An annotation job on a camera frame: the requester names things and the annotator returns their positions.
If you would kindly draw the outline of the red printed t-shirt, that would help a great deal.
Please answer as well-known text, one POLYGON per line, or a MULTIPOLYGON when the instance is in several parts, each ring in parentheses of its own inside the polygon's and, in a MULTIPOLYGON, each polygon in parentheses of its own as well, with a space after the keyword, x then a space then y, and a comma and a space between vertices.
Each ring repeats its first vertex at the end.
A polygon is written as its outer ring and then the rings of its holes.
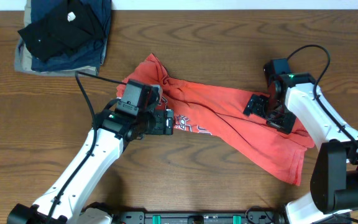
POLYGON ((314 146, 300 121, 290 134, 281 133, 243 114, 251 91, 173 78, 154 54, 124 81, 130 79, 162 87, 158 107, 173 110, 176 129, 217 136, 279 180, 300 185, 305 151, 314 146))

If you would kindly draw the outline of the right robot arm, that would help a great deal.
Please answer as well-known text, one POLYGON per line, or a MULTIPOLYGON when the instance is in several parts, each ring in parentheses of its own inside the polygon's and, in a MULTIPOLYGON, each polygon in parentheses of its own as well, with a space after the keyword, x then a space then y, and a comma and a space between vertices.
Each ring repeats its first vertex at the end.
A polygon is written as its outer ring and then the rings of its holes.
POLYGON ((266 76, 269 96, 252 95, 244 113, 289 134, 299 120, 318 149, 310 191, 288 203, 286 223, 352 221, 358 210, 358 131, 349 126, 323 96, 309 73, 266 76))

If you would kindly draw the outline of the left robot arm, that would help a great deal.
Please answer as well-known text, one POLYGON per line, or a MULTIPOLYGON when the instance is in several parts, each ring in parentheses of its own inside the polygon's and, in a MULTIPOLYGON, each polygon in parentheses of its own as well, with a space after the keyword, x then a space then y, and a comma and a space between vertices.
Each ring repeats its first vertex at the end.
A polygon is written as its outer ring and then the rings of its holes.
POLYGON ((113 222, 113 215, 98 203, 85 207, 87 199, 129 142, 145 134, 171 135, 174 113, 152 109, 131 116, 104 109, 95 118, 96 128, 63 174, 31 206, 18 203, 7 216, 8 224, 113 222))

